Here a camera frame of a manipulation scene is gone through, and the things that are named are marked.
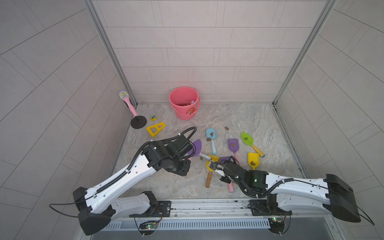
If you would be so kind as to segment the light blue trowel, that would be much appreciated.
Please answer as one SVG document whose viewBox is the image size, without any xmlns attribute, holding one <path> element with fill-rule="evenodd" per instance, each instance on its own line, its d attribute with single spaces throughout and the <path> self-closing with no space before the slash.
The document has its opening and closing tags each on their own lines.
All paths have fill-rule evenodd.
<svg viewBox="0 0 384 240">
<path fill-rule="evenodd" d="M 217 138 L 216 130 L 213 128 L 207 129 L 206 136 L 207 136 L 207 139 L 209 139 L 209 141 L 211 142 L 213 155 L 216 155 L 217 154 L 217 149 L 215 145 L 215 139 Z"/>
</svg>

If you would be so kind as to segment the purple round trowel pink handle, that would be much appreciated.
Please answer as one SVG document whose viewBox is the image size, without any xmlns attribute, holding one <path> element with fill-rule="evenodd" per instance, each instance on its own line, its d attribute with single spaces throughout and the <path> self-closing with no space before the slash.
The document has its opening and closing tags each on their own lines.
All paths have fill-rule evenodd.
<svg viewBox="0 0 384 240">
<path fill-rule="evenodd" d="M 193 145 L 195 148 L 188 152 L 188 156 L 190 156 L 189 160 L 191 160 L 193 157 L 197 157 L 202 151 L 202 142 L 200 139 L 194 141 Z"/>
</svg>

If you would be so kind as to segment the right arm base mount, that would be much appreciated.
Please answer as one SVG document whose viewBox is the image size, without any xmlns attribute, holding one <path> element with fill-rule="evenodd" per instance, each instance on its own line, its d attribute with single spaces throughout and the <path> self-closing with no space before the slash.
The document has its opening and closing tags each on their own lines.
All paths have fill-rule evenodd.
<svg viewBox="0 0 384 240">
<path fill-rule="evenodd" d="M 291 216 L 292 211 L 285 211 L 279 208 L 277 194 L 270 194 L 266 199 L 250 200 L 248 208 L 253 216 Z"/>
</svg>

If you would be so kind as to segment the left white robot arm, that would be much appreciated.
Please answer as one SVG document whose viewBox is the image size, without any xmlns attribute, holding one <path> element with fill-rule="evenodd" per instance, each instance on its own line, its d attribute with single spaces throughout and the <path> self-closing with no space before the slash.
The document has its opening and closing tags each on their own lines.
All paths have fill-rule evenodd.
<svg viewBox="0 0 384 240">
<path fill-rule="evenodd" d="M 127 198 L 122 198 L 122 194 L 161 169 L 186 176 L 190 158 L 195 152 L 195 145 L 184 135 L 146 142 L 129 165 L 108 179 L 88 189 L 79 187 L 74 190 L 74 205 L 79 211 L 75 217 L 84 234 L 91 236 L 118 218 L 149 218 L 155 215 L 159 203 L 151 191 Z"/>
</svg>

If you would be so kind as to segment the purple square shovel front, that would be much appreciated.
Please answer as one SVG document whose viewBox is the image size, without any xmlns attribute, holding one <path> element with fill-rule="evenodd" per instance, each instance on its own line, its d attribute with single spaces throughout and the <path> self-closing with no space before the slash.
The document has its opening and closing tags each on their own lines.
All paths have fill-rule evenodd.
<svg viewBox="0 0 384 240">
<path fill-rule="evenodd" d="M 219 157 L 219 162 L 221 164 L 225 164 L 227 162 L 233 162 L 231 157 Z M 228 177 L 221 177 L 220 181 L 225 182 L 228 184 L 229 192 L 232 194 L 235 192 L 233 182 Z"/>
</svg>

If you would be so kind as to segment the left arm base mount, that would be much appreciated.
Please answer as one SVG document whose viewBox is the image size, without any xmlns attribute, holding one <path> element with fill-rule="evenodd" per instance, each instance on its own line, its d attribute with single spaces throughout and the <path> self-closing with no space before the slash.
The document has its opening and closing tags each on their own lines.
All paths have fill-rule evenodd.
<svg viewBox="0 0 384 240">
<path fill-rule="evenodd" d="M 157 218 L 169 217 L 172 202 L 171 201 L 158 201 L 152 191 L 144 191 L 141 196 L 148 198 L 149 207 L 141 214 L 129 215 L 130 218 Z"/>
</svg>

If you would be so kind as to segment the yellow shovel wooden handle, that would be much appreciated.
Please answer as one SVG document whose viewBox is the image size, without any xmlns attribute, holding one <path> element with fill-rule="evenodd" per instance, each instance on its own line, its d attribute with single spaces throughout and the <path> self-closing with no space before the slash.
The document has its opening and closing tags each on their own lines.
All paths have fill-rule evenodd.
<svg viewBox="0 0 384 240">
<path fill-rule="evenodd" d="M 207 181 L 206 181 L 206 188 L 209 188 L 210 185 L 211 185 L 211 180 L 212 180 L 212 175 L 213 175 L 213 171 L 211 168 L 210 168 L 210 162 L 213 161 L 213 162 L 218 162 L 219 161 L 219 157 L 217 156 L 212 156 L 212 155 L 209 155 L 209 157 L 211 158 L 210 160 L 207 160 L 207 163 L 206 163 L 206 167 L 208 168 L 209 170 L 209 173 L 208 173 L 208 176 L 207 176 Z"/>
</svg>

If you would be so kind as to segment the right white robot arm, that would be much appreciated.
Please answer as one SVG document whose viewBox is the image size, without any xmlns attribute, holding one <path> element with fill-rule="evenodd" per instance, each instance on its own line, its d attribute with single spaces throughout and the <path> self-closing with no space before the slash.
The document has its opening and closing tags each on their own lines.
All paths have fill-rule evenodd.
<svg viewBox="0 0 384 240">
<path fill-rule="evenodd" d="M 327 174 L 324 179 L 289 178 L 245 170 L 232 161 L 211 162 L 210 168 L 221 175 L 221 181 L 237 184 L 248 197 L 272 200 L 273 208 L 280 211 L 319 211 L 345 222 L 359 223 L 365 219 L 374 223 L 357 205 L 353 188 L 336 175 Z"/>
</svg>

